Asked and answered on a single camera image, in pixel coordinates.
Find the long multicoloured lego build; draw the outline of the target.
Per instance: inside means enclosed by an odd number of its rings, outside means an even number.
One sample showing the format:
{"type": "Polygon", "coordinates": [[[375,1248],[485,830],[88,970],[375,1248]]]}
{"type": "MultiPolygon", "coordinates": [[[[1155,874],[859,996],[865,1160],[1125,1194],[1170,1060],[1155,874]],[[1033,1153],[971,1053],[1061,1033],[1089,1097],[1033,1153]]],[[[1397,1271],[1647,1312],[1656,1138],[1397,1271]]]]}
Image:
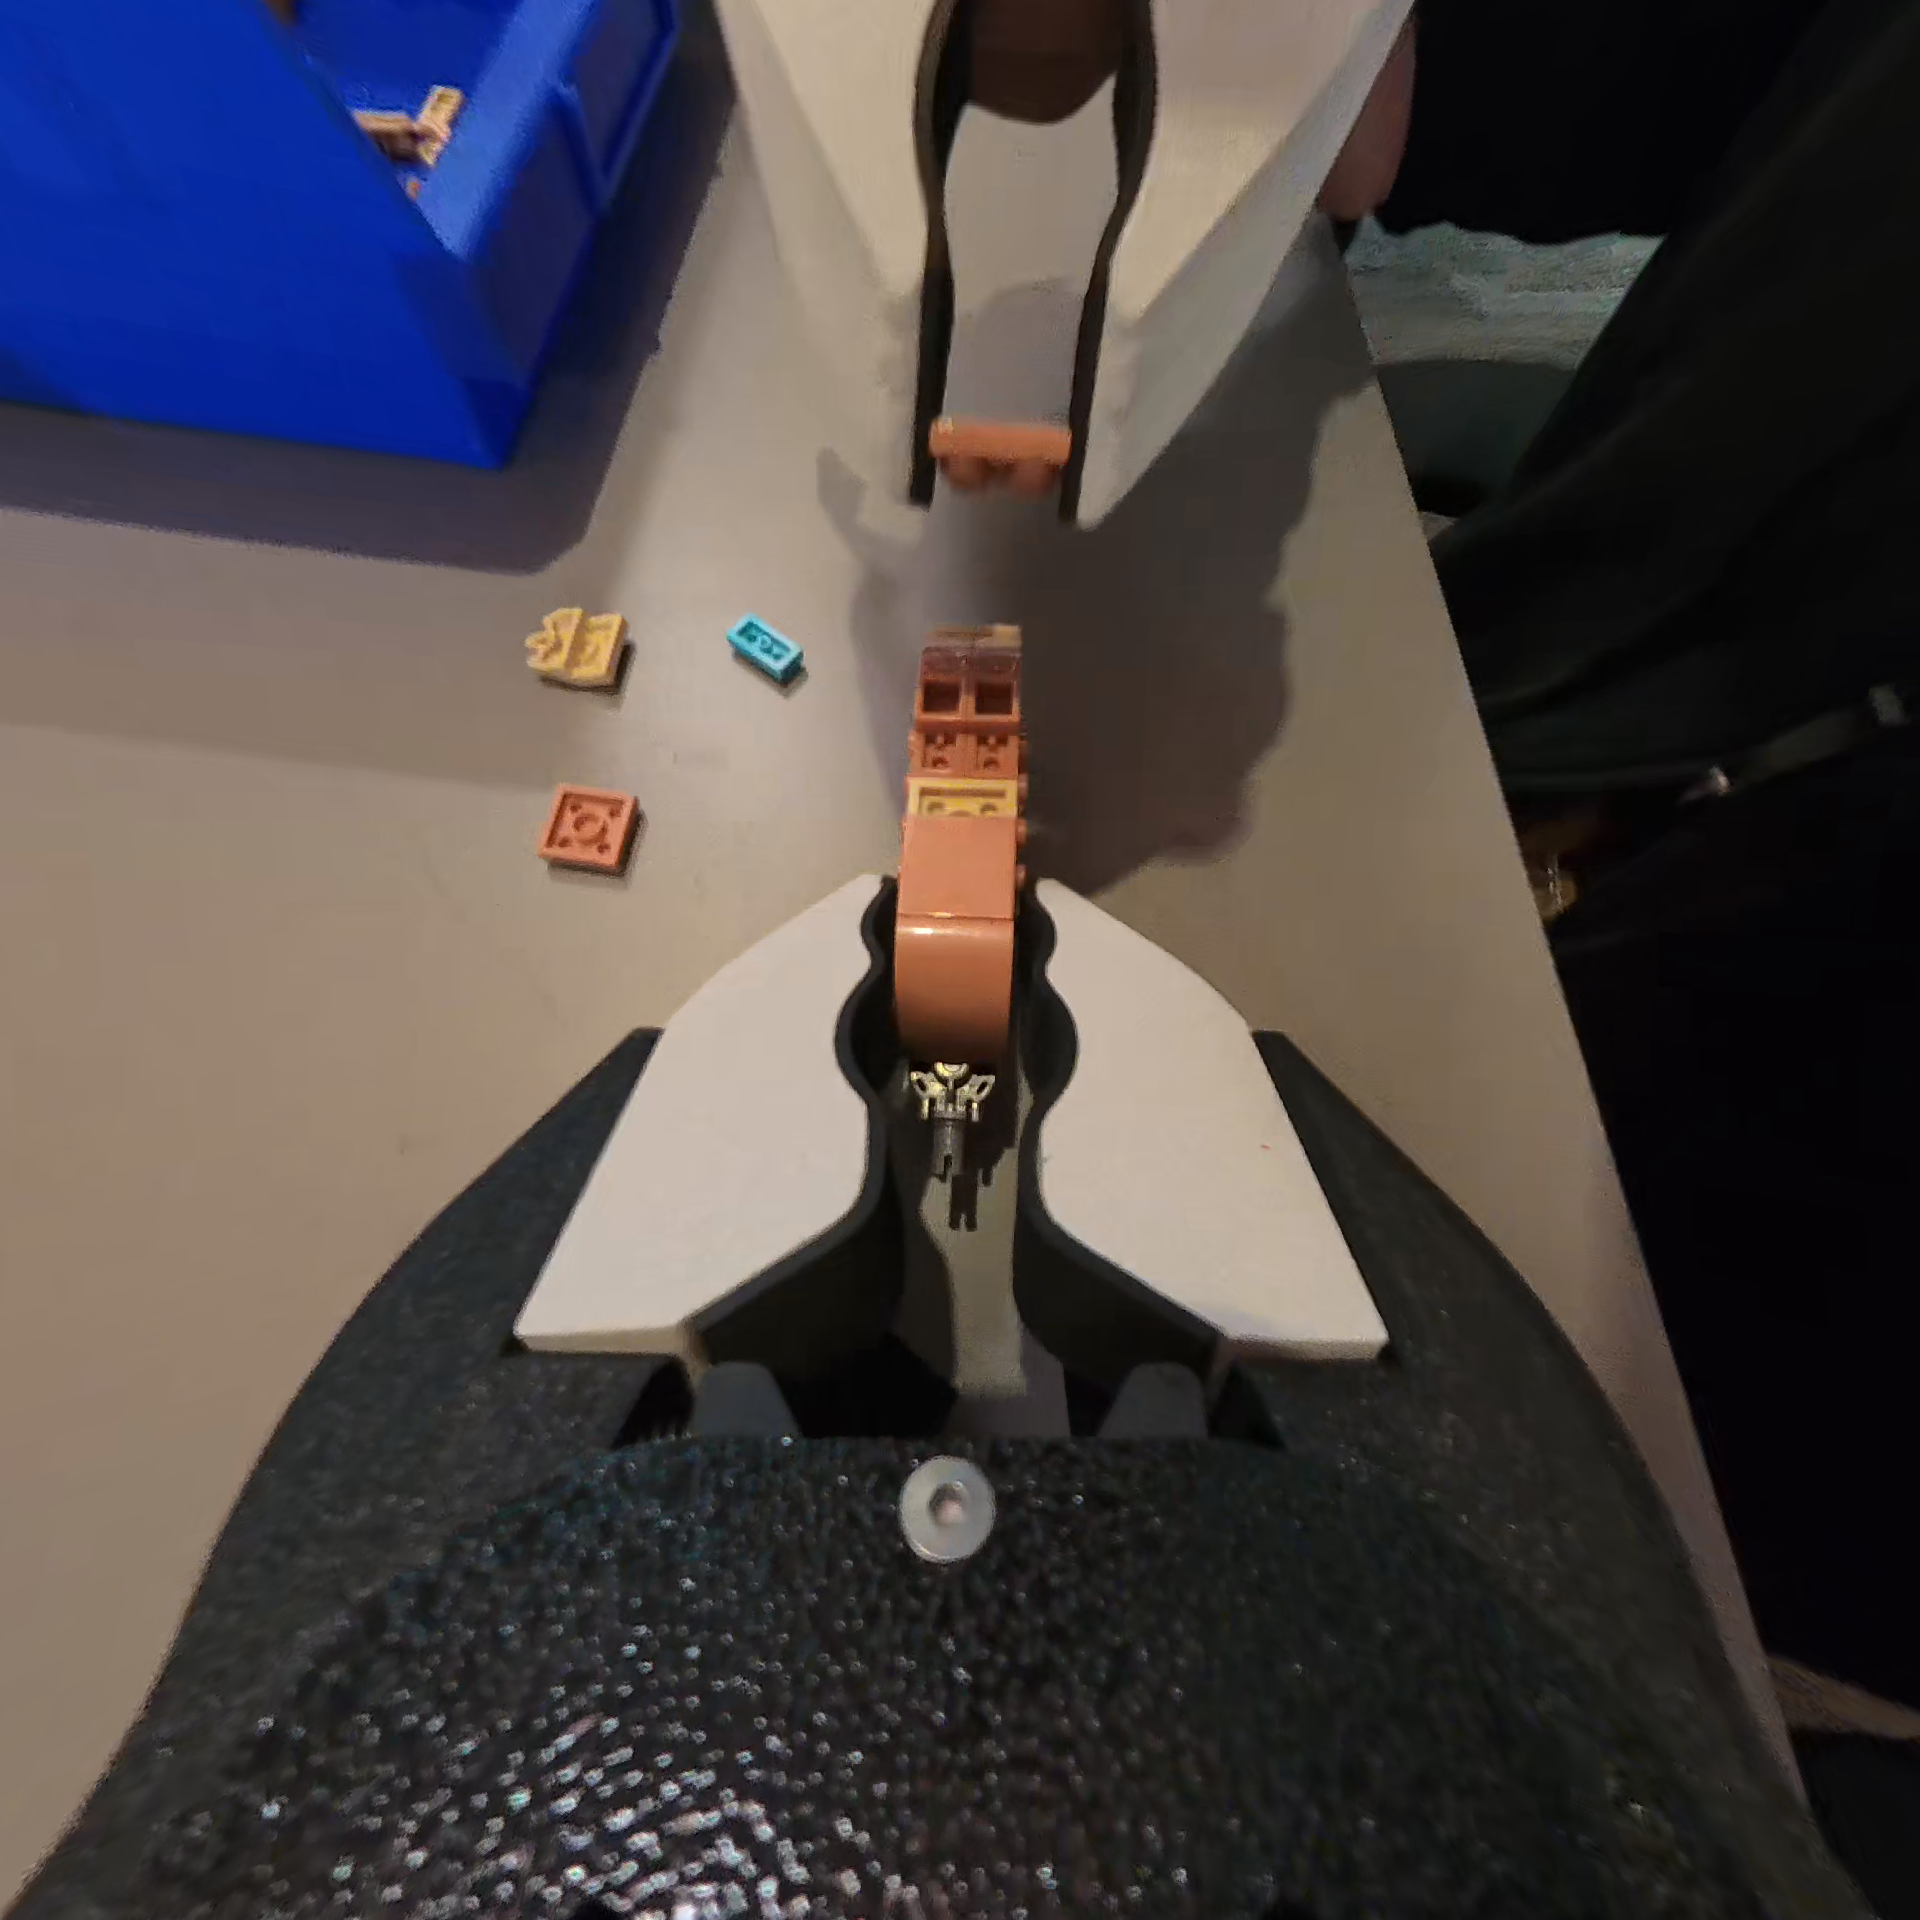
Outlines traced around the long multicoloured lego build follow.
{"type": "Polygon", "coordinates": [[[1012,1031],[1025,890],[1021,632],[935,629],[906,745],[895,988],[928,1173],[964,1167],[1012,1031]]]}

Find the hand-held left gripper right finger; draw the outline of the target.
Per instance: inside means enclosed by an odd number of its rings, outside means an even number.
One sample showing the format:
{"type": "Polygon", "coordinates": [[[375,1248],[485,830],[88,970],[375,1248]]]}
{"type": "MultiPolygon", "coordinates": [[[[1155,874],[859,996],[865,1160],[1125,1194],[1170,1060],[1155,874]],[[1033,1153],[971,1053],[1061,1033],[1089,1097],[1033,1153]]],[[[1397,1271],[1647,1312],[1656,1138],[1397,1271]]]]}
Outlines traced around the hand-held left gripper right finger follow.
{"type": "Polygon", "coordinates": [[[1033,908],[1027,1329],[1065,1369],[1379,1359],[1385,1320],[1240,1007],[1058,879],[1033,908]]]}

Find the blue plastic storage bin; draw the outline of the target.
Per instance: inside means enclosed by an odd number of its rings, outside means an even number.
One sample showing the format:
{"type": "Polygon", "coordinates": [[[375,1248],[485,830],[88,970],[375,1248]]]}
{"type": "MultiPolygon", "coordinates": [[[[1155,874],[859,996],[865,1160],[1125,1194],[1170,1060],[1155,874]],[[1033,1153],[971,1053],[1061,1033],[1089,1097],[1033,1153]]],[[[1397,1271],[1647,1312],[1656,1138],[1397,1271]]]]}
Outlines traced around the blue plastic storage bin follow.
{"type": "Polygon", "coordinates": [[[7,399],[512,456],[672,1],[4,1],[7,399]],[[353,121],[451,84],[418,199],[353,121]]]}

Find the yellow toothed lego piece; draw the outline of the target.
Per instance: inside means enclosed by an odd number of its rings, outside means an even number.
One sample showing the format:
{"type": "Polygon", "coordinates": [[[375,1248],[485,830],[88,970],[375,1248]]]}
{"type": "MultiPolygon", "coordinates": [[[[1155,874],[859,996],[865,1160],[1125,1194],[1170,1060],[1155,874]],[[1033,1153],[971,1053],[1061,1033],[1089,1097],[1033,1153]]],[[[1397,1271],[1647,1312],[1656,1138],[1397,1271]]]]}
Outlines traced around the yellow toothed lego piece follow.
{"type": "Polygon", "coordinates": [[[531,671],[546,685],[615,692],[633,649],[632,624],[621,613],[555,608],[524,640],[531,671]]]}

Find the brown square lego plate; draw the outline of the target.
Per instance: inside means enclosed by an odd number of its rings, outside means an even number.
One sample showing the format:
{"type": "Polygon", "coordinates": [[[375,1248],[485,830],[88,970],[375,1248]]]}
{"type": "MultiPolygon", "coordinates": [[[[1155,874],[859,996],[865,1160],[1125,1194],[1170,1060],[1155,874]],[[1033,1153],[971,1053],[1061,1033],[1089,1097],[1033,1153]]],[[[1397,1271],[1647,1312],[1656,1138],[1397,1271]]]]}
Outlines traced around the brown square lego plate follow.
{"type": "Polygon", "coordinates": [[[633,858],[641,804],[627,790],[559,783],[535,850],[561,871],[621,878],[633,858]]]}

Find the brown narrow lego plate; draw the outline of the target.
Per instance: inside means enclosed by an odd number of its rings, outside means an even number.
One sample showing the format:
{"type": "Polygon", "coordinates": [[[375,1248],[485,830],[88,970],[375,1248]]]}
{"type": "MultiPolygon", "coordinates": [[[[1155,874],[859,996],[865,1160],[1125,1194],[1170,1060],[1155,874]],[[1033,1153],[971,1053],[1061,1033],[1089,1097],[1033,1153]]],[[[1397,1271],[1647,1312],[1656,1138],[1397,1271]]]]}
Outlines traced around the brown narrow lego plate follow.
{"type": "Polygon", "coordinates": [[[928,456],[951,489],[1049,496],[1065,480],[1073,431],[1065,422],[935,416],[928,456]]]}

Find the pile of brown lego pieces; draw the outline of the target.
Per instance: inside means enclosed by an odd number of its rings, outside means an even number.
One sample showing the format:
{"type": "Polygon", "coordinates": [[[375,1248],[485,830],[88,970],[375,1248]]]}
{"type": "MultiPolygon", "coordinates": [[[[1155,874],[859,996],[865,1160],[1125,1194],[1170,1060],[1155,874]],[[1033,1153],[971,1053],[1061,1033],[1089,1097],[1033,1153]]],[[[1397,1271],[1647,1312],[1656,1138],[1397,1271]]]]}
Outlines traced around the pile of brown lego pieces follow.
{"type": "Polygon", "coordinates": [[[464,104],[466,95],[460,86],[436,84],[410,112],[355,108],[353,121],[395,168],[404,196],[417,200],[443,157],[464,104]]]}

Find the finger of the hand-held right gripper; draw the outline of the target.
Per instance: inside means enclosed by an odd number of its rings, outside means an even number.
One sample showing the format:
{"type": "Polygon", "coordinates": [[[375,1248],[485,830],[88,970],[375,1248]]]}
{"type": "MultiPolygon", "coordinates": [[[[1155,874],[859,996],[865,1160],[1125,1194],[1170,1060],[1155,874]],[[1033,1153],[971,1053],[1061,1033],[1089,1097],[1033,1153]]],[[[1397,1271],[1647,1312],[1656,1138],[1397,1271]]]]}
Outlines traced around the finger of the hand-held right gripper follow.
{"type": "Polygon", "coordinates": [[[721,1],[737,104],[827,441],[875,490],[927,506],[954,337],[947,154],[957,4],[721,1]]]}
{"type": "Polygon", "coordinates": [[[1112,517],[1211,393],[1403,31],[1405,1],[1155,1],[1075,354],[1064,513],[1112,517]]]}

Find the person's black clothed body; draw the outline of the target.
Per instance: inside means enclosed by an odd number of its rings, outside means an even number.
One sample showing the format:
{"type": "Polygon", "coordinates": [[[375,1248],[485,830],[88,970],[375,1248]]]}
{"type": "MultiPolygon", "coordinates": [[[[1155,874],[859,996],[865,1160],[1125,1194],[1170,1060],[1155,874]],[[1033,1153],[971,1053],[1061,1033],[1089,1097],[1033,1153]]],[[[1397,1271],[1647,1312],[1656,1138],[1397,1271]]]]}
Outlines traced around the person's black clothed body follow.
{"type": "Polygon", "coordinates": [[[1659,238],[1433,560],[1761,1636],[1916,1700],[1917,4],[1420,4],[1379,214],[1659,238]]]}

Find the person's right hand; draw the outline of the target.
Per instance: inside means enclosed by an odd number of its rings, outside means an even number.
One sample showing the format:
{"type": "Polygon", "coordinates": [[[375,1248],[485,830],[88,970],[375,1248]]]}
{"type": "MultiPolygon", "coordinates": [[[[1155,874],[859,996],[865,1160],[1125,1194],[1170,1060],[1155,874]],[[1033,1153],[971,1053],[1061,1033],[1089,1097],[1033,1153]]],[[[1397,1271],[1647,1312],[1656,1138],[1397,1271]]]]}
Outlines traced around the person's right hand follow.
{"type": "Polygon", "coordinates": [[[1061,122],[1116,77],[1122,41],[1121,1],[975,1],[971,104],[1017,122],[1061,122]]]}

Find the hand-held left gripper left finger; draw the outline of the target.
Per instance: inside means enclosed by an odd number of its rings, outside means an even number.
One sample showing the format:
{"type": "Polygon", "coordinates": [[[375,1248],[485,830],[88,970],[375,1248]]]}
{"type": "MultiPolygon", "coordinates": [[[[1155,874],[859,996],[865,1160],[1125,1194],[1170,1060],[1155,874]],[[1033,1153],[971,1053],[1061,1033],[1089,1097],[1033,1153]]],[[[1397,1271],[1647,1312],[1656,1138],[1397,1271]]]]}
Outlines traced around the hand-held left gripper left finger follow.
{"type": "Polygon", "coordinates": [[[856,1053],[881,904],[856,874],[659,1031],[520,1309],[525,1351],[849,1364],[889,1337],[901,1210],[856,1053]]]}

